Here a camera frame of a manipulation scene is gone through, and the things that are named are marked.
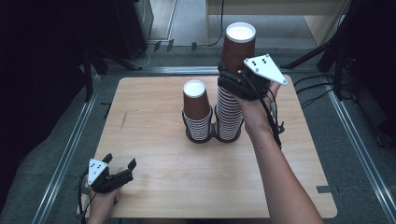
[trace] human hand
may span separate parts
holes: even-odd
[[[90,218],[88,220],[89,224],[106,223],[106,221],[110,218],[113,205],[120,199],[121,188],[122,187],[119,187],[109,193],[101,194],[94,192],[90,186],[90,199],[92,201],[90,205]]]
[[[277,96],[277,91],[280,88],[280,84],[273,82],[270,86],[272,92],[267,93],[267,97],[263,100],[267,108],[271,111],[271,103],[274,101],[274,97]],[[270,124],[267,119],[267,113],[262,107],[260,100],[247,101],[237,96],[233,96],[239,104],[239,108],[242,112],[245,121],[245,129],[249,135],[257,131],[271,132]]]

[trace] forearm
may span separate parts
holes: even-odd
[[[90,217],[88,219],[88,224],[105,224],[107,221],[106,218],[101,218],[97,216]]]
[[[269,130],[250,130],[273,223],[322,223]]]

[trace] human arm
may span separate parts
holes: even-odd
[[[279,85],[273,83],[270,88],[276,96]],[[239,103],[245,129],[254,147],[272,222],[323,223],[317,208],[274,140],[260,101],[249,102],[238,97],[235,99]],[[269,97],[264,102],[271,108]]]
[[[110,218],[113,205],[120,199],[121,187],[113,191],[101,194],[96,193],[90,187],[90,218],[88,224],[104,224]]]

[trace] wooden tabletop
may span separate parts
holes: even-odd
[[[337,209],[297,95],[289,85],[276,99],[282,151],[322,217]],[[127,77],[120,81],[95,158],[112,153],[110,173],[126,169],[132,158],[134,180],[122,188],[113,217],[269,217],[262,179],[251,142],[224,144],[212,138],[190,142],[181,118],[183,85],[202,80],[209,102],[217,103],[217,77]]]

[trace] black cable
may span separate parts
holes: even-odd
[[[198,46],[201,46],[201,47],[202,46],[204,46],[204,47],[213,47],[213,46],[215,46],[215,45],[217,45],[219,43],[219,41],[221,40],[222,34],[223,34],[223,30],[224,30],[223,29],[223,22],[222,22],[223,15],[224,15],[224,0],[222,0],[222,2],[221,2],[221,17],[220,17],[221,33],[220,33],[219,39],[213,44],[210,44],[210,45],[198,45]]]
[[[82,188],[82,180],[84,179],[85,175],[88,173],[88,168],[82,173],[82,175],[79,177],[78,181],[78,208],[79,208],[79,213],[82,214],[82,202],[81,202],[81,188]]]
[[[271,104],[272,103],[274,103],[274,106],[275,106],[275,113],[273,113],[274,114],[274,119],[275,119],[275,126],[276,127],[279,127],[278,126],[278,122],[277,122],[277,104],[276,104],[276,98],[275,98],[275,96],[274,96],[274,93],[271,91],[271,89],[269,89],[268,88],[268,91],[271,93],[271,95],[272,95],[272,97],[273,97],[273,99],[274,99],[274,101],[273,102],[271,102]]]
[[[324,95],[326,95],[326,93],[328,93],[329,91],[333,91],[333,89],[327,90],[327,91],[323,92],[321,95],[319,95],[319,96],[317,96],[317,97],[315,97],[315,98],[313,98],[313,99],[310,99],[310,100],[307,100],[307,101],[303,102],[303,103],[301,104],[301,108],[304,108],[304,107],[306,107],[306,106],[311,105],[311,104],[314,103],[317,99],[319,99],[319,98],[323,97]]]
[[[261,95],[260,95],[259,92],[256,90],[256,88],[253,86],[253,84],[251,83],[251,81],[250,81],[250,80],[245,76],[245,74],[243,74],[243,73],[242,73],[242,77],[243,77],[244,80],[249,84],[249,86],[251,87],[251,89],[254,90],[254,92],[255,92],[256,95],[258,96],[260,102],[262,103],[262,107],[264,107],[264,110],[265,110],[265,112],[267,113],[267,119],[268,119],[268,122],[269,122],[269,124],[270,124],[271,131],[272,131],[272,133],[273,133],[273,137],[274,137],[274,139],[275,139],[277,145],[279,146],[279,148],[282,148],[282,143],[280,142],[280,139],[279,139],[278,129],[277,129],[276,123],[274,122],[274,118],[273,118],[273,116],[271,115],[270,110],[268,109],[268,107],[267,107],[267,105],[265,104],[264,100],[262,99]]]
[[[296,81],[294,83],[294,87],[296,87],[296,85],[299,84],[302,81],[305,81],[305,80],[308,80],[308,79],[312,79],[312,78],[317,78],[317,77],[334,77],[334,76],[332,76],[332,75],[318,75],[318,76],[312,76],[312,77],[304,77],[304,78],[301,78],[300,80]]]
[[[298,93],[300,93],[300,92],[302,92],[302,91],[307,91],[307,90],[309,90],[309,89],[314,89],[314,88],[316,88],[316,87],[320,87],[320,86],[329,86],[329,85],[332,85],[332,82],[319,83],[319,84],[315,84],[315,85],[312,85],[312,86],[305,87],[305,88],[302,88],[302,89],[300,89],[300,90],[297,90],[296,93],[298,94]]]
[[[87,211],[88,211],[88,207],[90,206],[90,204],[91,204],[91,202],[93,201],[93,199],[95,199],[95,197],[96,197],[96,195],[97,195],[98,193],[97,192],[95,192],[95,194],[93,195],[93,197],[90,199],[90,201],[88,202],[88,204],[87,204],[87,206],[85,206],[85,210],[84,210],[84,213],[82,214],[82,218],[81,218],[81,224],[85,224],[86,223],[86,220],[85,220],[85,215],[87,215]]]

